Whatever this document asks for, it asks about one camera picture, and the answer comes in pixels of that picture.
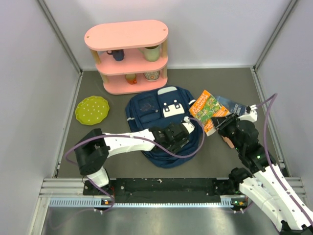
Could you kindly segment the orange treehouse paperback book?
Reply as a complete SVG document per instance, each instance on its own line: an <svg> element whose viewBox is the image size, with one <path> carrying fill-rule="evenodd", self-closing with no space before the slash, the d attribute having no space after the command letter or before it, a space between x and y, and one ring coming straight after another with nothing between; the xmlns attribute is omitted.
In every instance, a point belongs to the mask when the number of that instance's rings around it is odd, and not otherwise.
<svg viewBox="0 0 313 235"><path fill-rule="evenodd" d="M189 112L202 123L207 136L216 132L212 118L221 118L230 114L229 110L207 90L204 90L192 103Z"/></svg>

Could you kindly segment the blue Nineteen Eighty-Four book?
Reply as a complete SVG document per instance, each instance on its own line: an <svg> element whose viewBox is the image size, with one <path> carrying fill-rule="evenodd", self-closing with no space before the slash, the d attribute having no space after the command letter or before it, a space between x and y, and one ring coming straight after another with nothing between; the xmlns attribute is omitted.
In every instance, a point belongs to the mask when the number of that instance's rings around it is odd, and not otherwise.
<svg viewBox="0 0 313 235"><path fill-rule="evenodd" d="M241 103L232 101L222 96L216 96L216 100L227 108L230 113L234 113L239 117L246 114L246 106Z"/></svg>

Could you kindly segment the navy blue student backpack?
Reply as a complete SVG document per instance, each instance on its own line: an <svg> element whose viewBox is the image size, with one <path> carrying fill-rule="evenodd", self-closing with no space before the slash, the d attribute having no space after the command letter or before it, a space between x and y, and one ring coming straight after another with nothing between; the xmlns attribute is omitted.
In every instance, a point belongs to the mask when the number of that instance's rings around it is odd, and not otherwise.
<svg viewBox="0 0 313 235"><path fill-rule="evenodd" d="M153 127L163 129L171 123L181 123L185 117L192 117L189 108L195 101L188 90L177 86L167 86L135 95L125 108L130 131L139 132ZM200 137L203 134L202 127L196 121L191 123L195 130L189 134L188 143L177 153L180 156L195 152L199 146ZM142 151L142 153L155 166L161 168L174 168L196 155L177 158L159 148Z"/></svg>

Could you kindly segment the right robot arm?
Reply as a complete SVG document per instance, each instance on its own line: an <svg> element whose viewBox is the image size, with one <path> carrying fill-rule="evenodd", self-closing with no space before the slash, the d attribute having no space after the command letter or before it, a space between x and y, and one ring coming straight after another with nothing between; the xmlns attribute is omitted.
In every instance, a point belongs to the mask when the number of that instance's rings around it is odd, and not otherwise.
<svg viewBox="0 0 313 235"><path fill-rule="evenodd" d="M311 235L313 212L302 202L259 143L259 132L253 122L235 114L213 117L214 128L228 138L238 152L243 168L229 174L232 193L246 195L273 223L281 235Z"/></svg>

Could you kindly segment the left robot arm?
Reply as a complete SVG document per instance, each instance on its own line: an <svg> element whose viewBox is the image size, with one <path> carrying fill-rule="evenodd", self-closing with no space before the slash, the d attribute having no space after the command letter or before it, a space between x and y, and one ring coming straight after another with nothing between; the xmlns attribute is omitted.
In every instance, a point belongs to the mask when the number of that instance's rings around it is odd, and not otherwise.
<svg viewBox="0 0 313 235"><path fill-rule="evenodd" d="M188 143L188 137L194 130L190 122L171 123L164 129L155 127L124 134L103 133L100 128L94 129L74 149L80 174L91 178L96 191L106 194L111 188L107 171L103 168L107 158L154 148L176 154Z"/></svg>

